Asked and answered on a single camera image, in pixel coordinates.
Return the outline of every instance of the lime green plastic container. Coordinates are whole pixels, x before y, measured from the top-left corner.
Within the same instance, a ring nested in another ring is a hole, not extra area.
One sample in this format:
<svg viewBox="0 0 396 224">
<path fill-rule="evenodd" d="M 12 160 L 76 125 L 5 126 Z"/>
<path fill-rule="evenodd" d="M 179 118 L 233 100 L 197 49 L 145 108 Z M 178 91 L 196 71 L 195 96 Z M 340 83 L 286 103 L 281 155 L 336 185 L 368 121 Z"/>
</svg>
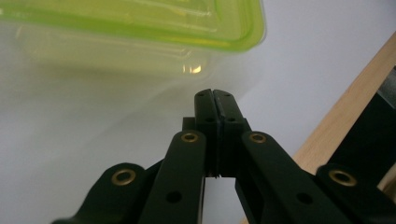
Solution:
<svg viewBox="0 0 396 224">
<path fill-rule="evenodd" d="M 0 20 L 43 63 L 200 74 L 262 41 L 261 0 L 0 0 Z"/>
</svg>

